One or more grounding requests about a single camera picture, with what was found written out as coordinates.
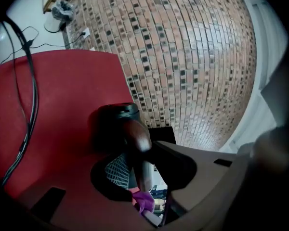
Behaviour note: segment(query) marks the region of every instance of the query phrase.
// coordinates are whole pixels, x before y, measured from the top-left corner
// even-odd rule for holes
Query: tiled wall
[[[177,143],[218,150],[238,125],[256,65],[243,0],[74,0],[75,49],[119,56],[151,128],[172,126]]]

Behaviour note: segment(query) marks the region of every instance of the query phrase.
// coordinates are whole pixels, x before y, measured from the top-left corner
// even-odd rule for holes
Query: power cord
[[[31,115],[30,115],[30,119],[29,122],[27,120],[27,117],[25,115],[23,106],[21,104],[20,101],[20,96],[19,96],[19,89],[18,89],[18,83],[17,83],[17,77],[15,74],[15,82],[16,82],[16,88],[17,88],[17,95],[18,95],[18,100],[21,104],[21,108],[22,108],[22,112],[23,115],[26,119],[26,124],[27,124],[27,131],[26,131],[26,135],[25,138],[23,140],[23,142],[21,143],[21,146],[19,148],[19,152],[16,156],[16,159],[14,161],[14,163],[8,168],[8,170],[6,171],[1,185],[4,186],[5,183],[7,182],[7,180],[10,178],[11,174],[13,173],[13,171],[16,169],[16,167],[18,166],[18,164],[21,162],[25,152],[26,152],[26,148],[30,142],[30,138],[33,132],[33,128],[36,122],[36,118],[37,118],[37,114],[38,114],[38,108],[39,108],[39,96],[38,96],[38,87],[36,84],[36,80],[35,80],[35,75],[34,75],[34,68],[33,68],[33,62],[32,62],[32,56],[30,53],[30,47],[28,46],[28,42],[26,41],[26,38],[23,34],[23,32],[20,30],[20,28],[14,23],[14,21],[12,21],[8,16],[5,16],[4,18],[4,22],[10,24],[10,26],[12,27],[13,31],[15,32],[15,34],[17,35],[21,45],[22,45],[22,49],[25,51],[27,59],[28,59],[28,64],[29,64],[29,69],[30,69],[30,73],[31,73],[31,77],[32,77],[32,107],[31,107]],[[14,70],[15,70],[15,52],[14,52],[14,45],[12,42],[12,38],[10,36],[10,34],[8,33],[8,30],[6,29],[6,26],[4,25],[4,23],[2,23],[4,26],[4,29],[6,30],[9,39],[11,41],[12,44],[12,49],[13,49],[13,66],[14,66]]]
[[[38,34],[34,37],[34,39],[29,40],[29,41],[27,42],[27,45],[28,45],[31,49],[36,49],[36,48],[39,48],[39,47],[41,47],[41,46],[43,46],[43,45],[49,45],[49,46],[53,46],[53,47],[66,47],[66,46],[69,46],[70,44],[74,44],[76,41],[78,41],[78,39],[79,39],[81,36],[83,36],[83,35],[86,34],[85,32],[82,32],[73,42],[70,42],[70,43],[68,43],[68,44],[66,44],[66,45],[52,45],[52,44],[44,43],[44,44],[41,44],[41,45],[39,45],[39,46],[33,46],[33,47],[31,47],[31,45],[33,44],[33,41],[34,41],[34,40],[37,38],[37,36],[39,35],[39,31],[38,31],[38,30],[36,30],[36,31],[38,32]],[[2,63],[4,63],[6,60],[8,60],[13,53],[19,52],[19,51],[21,51],[22,49],[23,49],[23,48],[20,48],[20,49],[18,49],[17,51],[13,51],[7,58],[5,58],[5,59],[0,63],[0,65],[1,65]]]

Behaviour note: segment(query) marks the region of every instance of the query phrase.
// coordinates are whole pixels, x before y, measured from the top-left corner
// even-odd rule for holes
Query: purple cloth
[[[154,198],[149,192],[138,191],[132,194],[133,199],[136,200],[136,204],[139,207],[139,213],[142,213],[143,210],[148,210],[150,212],[154,211]]]

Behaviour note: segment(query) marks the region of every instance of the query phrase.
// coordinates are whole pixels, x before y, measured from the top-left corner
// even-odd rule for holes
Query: red table
[[[117,55],[63,50],[32,55],[39,113],[27,152],[5,190],[17,197],[42,176],[90,153],[88,117],[102,105],[132,102]],[[16,72],[27,117],[32,87],[26,57]],[[0,66],[0,178],[13,163],[26,131],[17,101],[13,62]]]

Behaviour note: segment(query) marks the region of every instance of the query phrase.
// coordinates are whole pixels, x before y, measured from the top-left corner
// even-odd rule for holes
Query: trash bag
[[[74,16],[73,5],[67,1],[57,0],[52,7],[52,14],[54,19],[69,23]]]

